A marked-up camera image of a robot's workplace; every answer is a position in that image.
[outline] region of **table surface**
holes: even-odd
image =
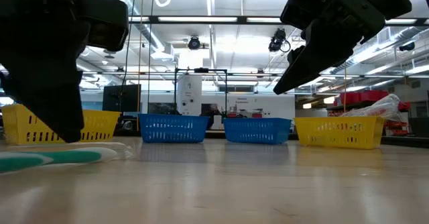
[[[143,144],[136,158],[0,175],[7,224],[427,223],[429,150]]]

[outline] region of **red container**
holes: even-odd
[[[361,93],[361,101],[378,101],[388,94],[387,91],[364,91]]]
[[[408,109],[410,109],[410,107],[411,107],[411,103],[410,102],[400,102],[398,105],[397,105],[397,109],[398,110],[408,110]]]
[[[262,113],[252,113],[252,118],[262,118]]]
[[[344,104],[353,104],[358,103],[361,101],[361,94],[360,93],[346,93],[346,102],[344,102],[344,93],[340,94],[341,103]]]

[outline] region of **ceiling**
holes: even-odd
[[[153,0],[135,0],[133,15],[216,15],[216,16],[238,16],[238,15],[256,15],[278,17],[286,4],[287,0],[211,0],[211,7],[208,7],[208,0],[171,0],[165,7],[160,7]],[[402,17],[429,17],[429,8],[425,0],[411,0],[413,11]],[[127,62],[128,71],[150,70],[156,72],[172,71],[176,67],[180,53],[187,52],[187,40],[191,36],[198,36],[200,41],[206,46],[206,49],[200,49],[203,57],[203,66],[212,68],[210,60],[210,48],[215,50],[215,64],[217,68],[228,69],[233,72],[256,72],[258,68],[265,72],[283,72],[288,67],[288,61],[284,54],[270,54],[268,44],[274,32],[278,28],[285,29],[288,40],[292,44],[292,49],[305,44],[299,37],[300,30],[295,30],[290,25],[202,25],[202,24],[150,24],[146,25],[154,36],[164,44],[174,47],[174,58],[170,60],[155,60],[150,57],[153,52],[150,50],[149,42],[140,31],[133,25],[129,45],[126,44],[122,51],[113,54],[113,59],[105,58],[107,53],[100,48],[89,47],[84,54],[80,55],[82,67],[91,71],[116,71],[118,67],[124,67]],[[405,27],[391,27],[391,34],[404,30]],[[210,43],[210,33],[214,32],[212,43]],[[416,49],[426,49],[426,38],[428,34],[423,32],[418,34]],[[357,46],[356,52],[372,46],[369,42],[364,46]],[[397,52],[397,59],[406,57],[412,52]],[[394,60],[393,48],[382,50],[371,57],[359,61],[358,64],[348,68],[349,74],[366,74],[371,69],[384,66]],[[378,74],[391,74],[396,67],[388,68]],[[129,75],[127,80],[133,80],[136,76]],[[235,78],[236,80],[254,80],[256,78]],[[268,85],[273,79],[259,79],[262,84]],[[343,79],[335,80],[333,84],[341,84]],[[313,87],[326,87],[332,85],[332,81],[323,79],[313,85]],[[311,85],[303,86],[304,91],[312,89]]]

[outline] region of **metal frame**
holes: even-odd
[[[226,70],[221,70],[221,69],[214,69],[215,71],[226,71]],[[110,74],[110,75],[124,75],[124,72],[100,72],[100,71],[84,71],[83,74]],[[173,75],[173,74],[177,74],[177,72],[127,72],[127,76],[131,76],[131,75],[152,75],[152,76],[168,76],[168,75]],[[198,76],[216,76],[213,73],[193,73],[195,75]],[[225,72],[225,76],[283,76],[283,73],[247,73],[247,72],[232,72],[232,73],[227,73]],[[344,74],[321,74],[321,77],[335,77],[335,78],[344,78],[345,75]],[[347,77],[351,77],[351,78],[386,78],[386,79],[396,79],[396,78],[403,78],[403,77],[408,77],[408,78],[429,78],[429,74],[411,74],[411,75],[389,75],[389,74],[348,74]]]
[[[285,25],[284,23],[280,22],[280,18],[278,16],[237,16],[237,15],[186,15],[186,16],[179,16],[179,15],[134,15],[133,18],[139,19],[139,17],[144,17],[145,21],[143,23],[147,24],[220,24],[220,25]],[[237,18],[236,21],[160,21],[158,17],[181,17],[181,18],[204,18],[207,20],[210,20],[210,18],[219,18],[219,17],[234,17]],[[249,22],[247,19],[256,19],[256,18],[270,18],[270,19],[279,19],[278,22]],[[396,18],[396,19],[415,19],[416,21],[414,23],[394,23],[394,22],[386,22],[385,26],[429,26],[429,18],[427,17],[405,17],[405,18]],[[140,20],[131,20],[129,22],[130,24],[141,24]]]
[[[177,73],[180,71],[185,70],[186,72],[184,73],[184,75],[188,75],[188,71],[194,71],[195,69],[180,69],[180,68],[176,68],[174,70],[174,108],[177,111]],[[228,111],[228,70],[227,69],[209,69],[209,72],[224,72],[225,74],[225,111]]]

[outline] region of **plastic bag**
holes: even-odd
[[[372,106],[343,113],[340,117],[380,116],[386,120],[404,122],[406,121],[406,118],[397,109],[399,103],[399,97],[397,97],[395,94],[390,94],[376,101],[374,104],[372,104]]]
[[[76,148],[102,147],[115,150],[118,153],[118,160],[132,160],[139,155],[141,143],[125,145],[119,142],[89,142],[89,143],[71,143],[71,144],[31,144],[21,146],[0,146],[0,152],[18,151],[18,152],[52,152],[66,151]]]

